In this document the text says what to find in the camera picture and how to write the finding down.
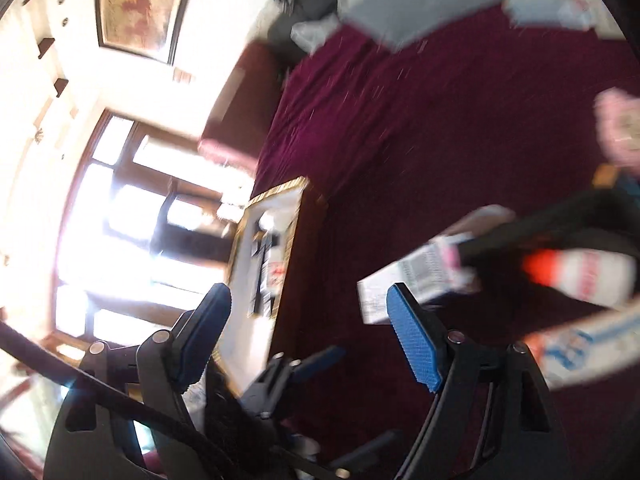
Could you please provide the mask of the blue white small box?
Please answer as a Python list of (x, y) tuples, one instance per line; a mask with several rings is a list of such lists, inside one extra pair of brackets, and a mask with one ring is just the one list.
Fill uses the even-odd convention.
[(469, 232), (436, 236), (409, 255), (360, 280), (357, 289), (363, 323), (388, 322), (386, 295), (396, 283), (404, 283), (419, 304), (476, 292), (476, 273), (461, 265), (458, 251), (458, 246), (468, 240), (472, 240)]

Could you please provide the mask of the white bottle red cap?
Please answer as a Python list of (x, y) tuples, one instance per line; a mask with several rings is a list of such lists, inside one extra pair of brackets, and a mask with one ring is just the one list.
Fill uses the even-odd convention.
[(538, 250), (523, 259), (522, 267), (533, 283), (604, 308), (631, 300), (638, 278), (634, 257), (597, 249)]

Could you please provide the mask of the white gold-edged tray box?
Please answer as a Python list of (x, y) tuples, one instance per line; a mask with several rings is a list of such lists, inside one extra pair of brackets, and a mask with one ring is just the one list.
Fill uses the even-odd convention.
[(238, 225), (227, 271), (231, 313), (213, 353), (230, 389), (243, 393), (266, 367), (288, 260), (309, 180), (259, 194)]

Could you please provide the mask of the white orange tube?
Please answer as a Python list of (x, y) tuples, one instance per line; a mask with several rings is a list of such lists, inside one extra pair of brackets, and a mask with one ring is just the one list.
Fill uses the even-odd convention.
[(590, 384), (639, 363), (639, 300), (524, 338), (551, 390)]

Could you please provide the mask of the maroon bedspread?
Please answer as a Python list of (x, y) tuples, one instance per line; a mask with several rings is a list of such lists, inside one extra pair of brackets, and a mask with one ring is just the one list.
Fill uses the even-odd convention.
[(292, 425), (325, 460), (400, 432), (371, 479), (392, 478), (431, 404), (390, 326), (363, 323), (357, 284), (469, 212), (527, 216), (588, 186), (603, 160), (593, 100), (639, 90), (623, 41), (514, 28), (491, 8), (390, 52), (343, 27), (296, 67), (257, 168), (264, 192), (307, 178), (326, 199), (303, 296), (271, 347), (340, 362), (300, 388)]

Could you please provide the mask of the black marker tan caps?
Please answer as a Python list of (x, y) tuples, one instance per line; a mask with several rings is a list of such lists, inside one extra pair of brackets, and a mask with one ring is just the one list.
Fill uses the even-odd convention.
[(561, 203), (498, 226), (458, 246), (460, 263), (472, 266), (498, 252), (537, 248), (618, 249), (639, 255), (639, 181), (602, 165), (601, 182)]

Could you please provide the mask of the white plastic bag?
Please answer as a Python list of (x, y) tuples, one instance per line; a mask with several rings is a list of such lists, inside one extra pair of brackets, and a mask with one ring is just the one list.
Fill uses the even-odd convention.
[(319, 21), (299, 22), (291, 28), (291, 40), (300, 50), (312, 55), (321, 48), (341, 26), (342, 22), (335, 14), (330, 14)]

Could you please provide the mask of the framed wall painting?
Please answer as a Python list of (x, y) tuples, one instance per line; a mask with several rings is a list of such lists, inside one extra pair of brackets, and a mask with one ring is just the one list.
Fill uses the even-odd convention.
[(171, 65), (189, 0), (94, 0), (98, 44)]

